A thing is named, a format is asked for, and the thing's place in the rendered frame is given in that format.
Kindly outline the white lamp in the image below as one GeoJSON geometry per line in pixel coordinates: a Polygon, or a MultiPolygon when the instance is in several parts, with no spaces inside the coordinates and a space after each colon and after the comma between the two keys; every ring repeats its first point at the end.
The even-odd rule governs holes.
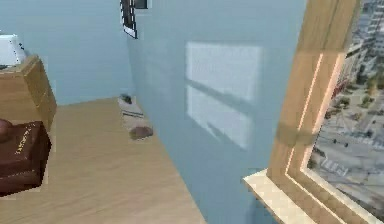
{"type": "Polygon", "coordinates": [[[15,34],[0,34],[0,65],[13,66],[26,59],[25,49],[15,34]]]}

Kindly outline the dark brown leather furniture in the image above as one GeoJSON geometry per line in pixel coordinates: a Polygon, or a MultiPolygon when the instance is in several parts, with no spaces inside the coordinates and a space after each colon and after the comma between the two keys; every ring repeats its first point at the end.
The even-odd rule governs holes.
{"type": "Polygon", "coordinates": [[[12,125],[0,142],[0,197],[39,187],[52,143],[42,121],[12,125]]]}

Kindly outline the black framed wall picture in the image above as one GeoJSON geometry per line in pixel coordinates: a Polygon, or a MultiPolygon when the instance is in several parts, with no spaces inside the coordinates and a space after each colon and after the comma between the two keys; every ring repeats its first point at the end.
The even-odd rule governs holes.
{"type": "Polygon", "coordinates": [[[120,0],[120,12],[123,30],[126,34],[136,39],[137,28],[134,10],[134,0],[120,0]]]}

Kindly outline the small brown lump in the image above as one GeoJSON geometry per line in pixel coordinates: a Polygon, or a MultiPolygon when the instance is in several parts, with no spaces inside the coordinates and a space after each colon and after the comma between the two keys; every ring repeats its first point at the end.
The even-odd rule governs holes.
{"type": "Polygon", "coordinates": [[[129,131],[132,140],[142,140],[153,135],[153,129],[148,126],[137,126],[129,131]]]}

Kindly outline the light wooden cabinet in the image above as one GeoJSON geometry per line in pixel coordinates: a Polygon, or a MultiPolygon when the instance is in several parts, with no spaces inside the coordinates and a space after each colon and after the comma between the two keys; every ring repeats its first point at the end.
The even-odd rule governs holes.
{"type": "Polygon", "coordinates": [[[38,55],[0,70],[0,118],[13,124],[42,121],[50,131],[56,108],[55,95],[38,55]]]}

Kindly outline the wooden framed window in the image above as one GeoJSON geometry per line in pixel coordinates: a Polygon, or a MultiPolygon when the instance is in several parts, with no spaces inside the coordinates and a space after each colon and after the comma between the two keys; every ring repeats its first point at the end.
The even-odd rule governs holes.
{"type": "Polygon", "coordinates": [[[268,167],[243,178],[279,224],[384,224],[307,169],[361,0],[307,0],[268,167]]]}

